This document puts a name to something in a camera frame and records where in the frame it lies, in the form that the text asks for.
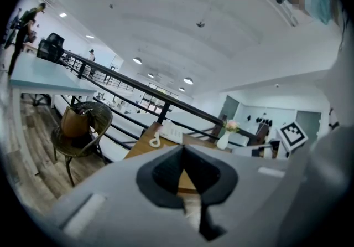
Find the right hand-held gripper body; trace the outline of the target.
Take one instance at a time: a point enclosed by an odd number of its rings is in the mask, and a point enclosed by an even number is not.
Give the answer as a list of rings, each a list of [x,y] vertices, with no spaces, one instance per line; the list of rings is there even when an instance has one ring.
[[[276,129],[275,138],[271,139],[266,145],[251,149],[251,156],[267,159],[288,159],[307,140],[308,136],[304,130],[294,121]]]

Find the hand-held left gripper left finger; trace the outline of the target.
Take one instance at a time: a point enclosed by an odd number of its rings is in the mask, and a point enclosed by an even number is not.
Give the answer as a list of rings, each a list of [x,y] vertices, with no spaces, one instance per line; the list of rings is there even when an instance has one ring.
[[[136,183],[141,166],[168,151],[101,168],[58,200],[43,229],[60,246],[206,246],[182,209],[153,204]]]

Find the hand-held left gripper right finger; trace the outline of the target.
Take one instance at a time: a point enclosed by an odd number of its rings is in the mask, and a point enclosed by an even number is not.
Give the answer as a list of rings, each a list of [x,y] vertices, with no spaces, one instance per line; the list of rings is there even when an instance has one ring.
[[[200,232],[185,246],[287,246],[284,224],[304,181],[304,154],[288,161],[184,147],[201,196]]]

